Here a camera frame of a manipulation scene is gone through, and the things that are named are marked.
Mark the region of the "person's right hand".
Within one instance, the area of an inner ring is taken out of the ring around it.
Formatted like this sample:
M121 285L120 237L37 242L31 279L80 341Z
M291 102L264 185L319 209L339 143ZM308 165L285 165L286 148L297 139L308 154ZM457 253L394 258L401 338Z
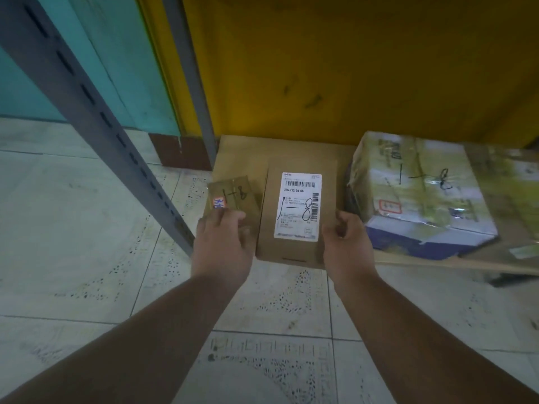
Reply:
M358 215L346 213L346 238L337 237L336 222L322 227L324 265L337 292L351 289L360 282L380 278L374 263L374 249L363 222Z

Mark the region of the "person's left hand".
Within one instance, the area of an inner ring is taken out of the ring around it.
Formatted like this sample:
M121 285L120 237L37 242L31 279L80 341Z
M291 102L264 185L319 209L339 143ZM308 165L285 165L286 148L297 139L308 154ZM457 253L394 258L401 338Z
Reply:
M240 210L217 208L199 219L191 257L191 276L210 278L233 293L245 283L255 251L240 243Z

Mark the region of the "white-labelled brown cardboard box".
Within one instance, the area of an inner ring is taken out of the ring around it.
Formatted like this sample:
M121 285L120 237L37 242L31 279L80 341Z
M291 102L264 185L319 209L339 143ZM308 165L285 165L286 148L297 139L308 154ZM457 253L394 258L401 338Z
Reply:
M335 221L338 163L276 157L268 162L256 257L324 269L322 227Z

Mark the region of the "small brown cardboard box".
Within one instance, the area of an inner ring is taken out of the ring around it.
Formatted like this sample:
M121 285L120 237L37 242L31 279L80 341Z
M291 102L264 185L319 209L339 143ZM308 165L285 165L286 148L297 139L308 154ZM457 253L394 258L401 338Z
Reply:
M247 176L239 176L207 184L204 216L213 209L229 208L246 214L240 225L248 227L253 235L259 232L260 207Z

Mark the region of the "person's left forearm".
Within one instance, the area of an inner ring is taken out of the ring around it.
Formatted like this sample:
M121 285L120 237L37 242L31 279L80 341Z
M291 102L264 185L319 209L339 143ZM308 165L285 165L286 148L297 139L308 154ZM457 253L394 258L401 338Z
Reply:
M241 285L190 278L0 404L171 404Z

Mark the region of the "person's right forearm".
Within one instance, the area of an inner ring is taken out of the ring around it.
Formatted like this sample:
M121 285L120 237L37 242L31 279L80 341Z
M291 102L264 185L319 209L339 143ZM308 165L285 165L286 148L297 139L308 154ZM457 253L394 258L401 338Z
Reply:
M539 404L539 394L470 348L376 273L334 287L397 404Z

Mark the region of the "brown cardboard shelf sheet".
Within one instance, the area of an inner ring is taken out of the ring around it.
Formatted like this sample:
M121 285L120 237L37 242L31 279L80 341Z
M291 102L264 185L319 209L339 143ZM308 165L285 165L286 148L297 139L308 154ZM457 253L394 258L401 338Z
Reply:
M306 155L308 158L335 160L338 169L337 182L344 183L344 176L355 149L356 147L352 145L223 135L220 137L212 178L213 180L226 180L237 176L248 176L253 193L257 201L261 203L270 159L275 157L300 158ZM539 268L536 267L468 260L456 256L435 261L375 250L374 260L380 265L424 265L539 276Z

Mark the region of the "taped parcel with blue base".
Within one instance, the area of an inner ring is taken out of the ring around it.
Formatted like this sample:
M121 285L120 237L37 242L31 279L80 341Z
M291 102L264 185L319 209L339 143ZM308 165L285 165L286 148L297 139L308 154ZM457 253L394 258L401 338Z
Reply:
M347 180L345 209L374 249L440 261L498 238L460 143L367 131Z

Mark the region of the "brown skirting block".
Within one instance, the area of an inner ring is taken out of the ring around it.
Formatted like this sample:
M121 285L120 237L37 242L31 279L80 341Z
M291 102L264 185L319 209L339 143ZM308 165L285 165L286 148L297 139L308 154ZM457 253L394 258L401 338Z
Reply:
M199 137L149 133L157 156L165 167L211 171L204 142Z

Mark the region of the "taped green-tinted parcel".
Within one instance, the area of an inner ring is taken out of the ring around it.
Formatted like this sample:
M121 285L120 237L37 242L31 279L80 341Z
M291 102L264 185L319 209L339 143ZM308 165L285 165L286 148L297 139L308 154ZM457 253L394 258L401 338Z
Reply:
M539 150L463 146L497 238L462 258L539 269Z

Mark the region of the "grey plain metal shelf post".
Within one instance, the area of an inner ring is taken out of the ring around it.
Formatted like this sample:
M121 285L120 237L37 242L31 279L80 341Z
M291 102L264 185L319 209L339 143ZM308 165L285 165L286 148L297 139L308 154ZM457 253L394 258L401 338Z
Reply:
M218 146L183 0L162 0L211 169Z

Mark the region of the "grey slotted metal shelf post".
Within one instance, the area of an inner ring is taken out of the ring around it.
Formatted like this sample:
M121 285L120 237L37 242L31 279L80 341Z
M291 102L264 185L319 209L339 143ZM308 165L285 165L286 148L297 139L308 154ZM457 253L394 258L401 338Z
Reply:
M0 0L0 46L191 257L190 228L38 0Z

